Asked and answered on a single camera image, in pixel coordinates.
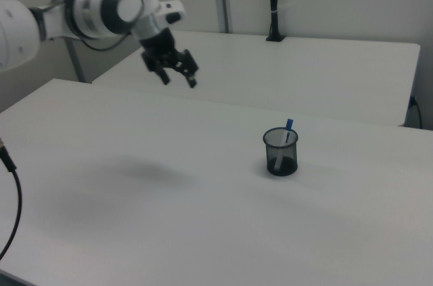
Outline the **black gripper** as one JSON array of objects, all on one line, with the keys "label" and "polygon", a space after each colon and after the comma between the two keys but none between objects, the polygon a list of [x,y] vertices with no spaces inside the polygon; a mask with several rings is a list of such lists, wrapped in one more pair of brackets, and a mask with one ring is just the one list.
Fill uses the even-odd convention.
[{"label": "black gripper", "polygon": [[147,69],[155,72],[164,85],[170,82],[170,78],[164,68],[172,68],[184,73],[184,77],[191,89],[196,85],[194,74],[198,70],[198,65],[189,50],[178,51],[175,47],[175,39],[166,28],[157,35],[139,41],[143,47],[141,54]]}]

